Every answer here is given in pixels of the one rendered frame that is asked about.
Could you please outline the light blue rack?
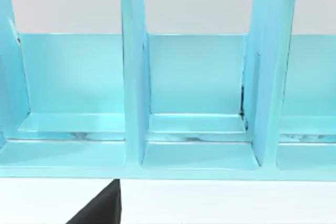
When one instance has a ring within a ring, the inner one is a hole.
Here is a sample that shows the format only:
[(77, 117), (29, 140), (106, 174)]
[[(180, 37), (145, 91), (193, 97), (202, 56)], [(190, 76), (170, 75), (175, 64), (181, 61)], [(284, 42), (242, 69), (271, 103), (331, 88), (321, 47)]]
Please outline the light blue rack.
[(0, 177), (336, 181), (336, 35), (20, 33), (0, 0)]

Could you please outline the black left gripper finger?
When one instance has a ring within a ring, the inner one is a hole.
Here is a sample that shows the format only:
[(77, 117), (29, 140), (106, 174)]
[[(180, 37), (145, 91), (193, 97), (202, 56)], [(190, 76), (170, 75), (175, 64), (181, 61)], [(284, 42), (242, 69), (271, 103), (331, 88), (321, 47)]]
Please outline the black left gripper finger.
[(66, 224), (121, 224), (122, 201), (119, 179), (114, 179)]

